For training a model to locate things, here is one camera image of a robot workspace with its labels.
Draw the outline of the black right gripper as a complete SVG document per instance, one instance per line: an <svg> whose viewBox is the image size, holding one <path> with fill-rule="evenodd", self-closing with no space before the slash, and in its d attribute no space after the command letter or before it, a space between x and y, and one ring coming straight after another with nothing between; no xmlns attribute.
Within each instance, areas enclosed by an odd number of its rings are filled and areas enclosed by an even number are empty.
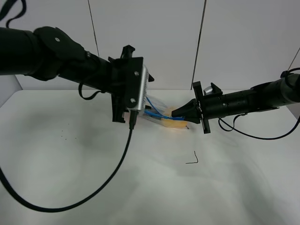
<svg viewBox="0 0 300 225"><path fill-rule="evenodd" d="M214 93L205 96L203 93L201 82L192 83L192 87L195 93L195 98L191 99L188 103L182 107L172 111L172 117L184 117L184 121L188 121L194 124L202 124L204 134L210 133L209 125L209 107L213 98L218 99L223 95L222 90L215 85L210 83L213 87Z"/></svg>

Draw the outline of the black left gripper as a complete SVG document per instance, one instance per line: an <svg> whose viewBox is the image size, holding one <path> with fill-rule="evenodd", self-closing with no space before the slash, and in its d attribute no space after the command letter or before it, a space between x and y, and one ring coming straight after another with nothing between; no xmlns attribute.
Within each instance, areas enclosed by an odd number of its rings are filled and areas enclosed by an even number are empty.
<svg viewBox="0 0 300 225"><path fill-rule="evenodd" d="M113 122L124 123L124 113L129 110L128 107L135 106L130 102L130 98L137 97L138 85L141 81L139 73L144 65L143 57L133 57L135 48L131 45L123 47L119 59L109 58L112 65L112 120ZM153 82L154 78L149 73L148 83Z"/></svg>

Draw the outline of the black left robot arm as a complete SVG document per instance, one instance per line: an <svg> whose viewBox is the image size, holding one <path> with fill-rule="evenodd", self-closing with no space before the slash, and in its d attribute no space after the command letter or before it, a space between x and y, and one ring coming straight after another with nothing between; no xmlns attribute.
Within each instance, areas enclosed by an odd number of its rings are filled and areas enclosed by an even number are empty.
<svg viewBox="0 0 300 225"><path fill-rule="evenodd" d="M147 83L153 81L142 57L134 57L134 47L123 47L121 57L104 60L73 41L58 28L35 31L1 28L1 75L25 75L40 81L60 77L109 93L112 120L123 123L124 113L131 121L145 109Z"/></svg>

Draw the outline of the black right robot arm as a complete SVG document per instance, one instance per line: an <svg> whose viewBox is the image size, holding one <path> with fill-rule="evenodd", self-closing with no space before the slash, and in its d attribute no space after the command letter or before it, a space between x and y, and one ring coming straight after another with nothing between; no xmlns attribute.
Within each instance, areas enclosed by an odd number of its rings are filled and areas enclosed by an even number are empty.
<svg viewBox="0 0 300 225"><path fill-rule="evenodd" d="M192 86L195 98L173 110L172 117L202 124L206 134L210 133L211 119L275 110L300 101L300 76L293 69L284 71L276 81L228 94L224 94L214 83L205 89L200 82L194 82Z"/></svg>

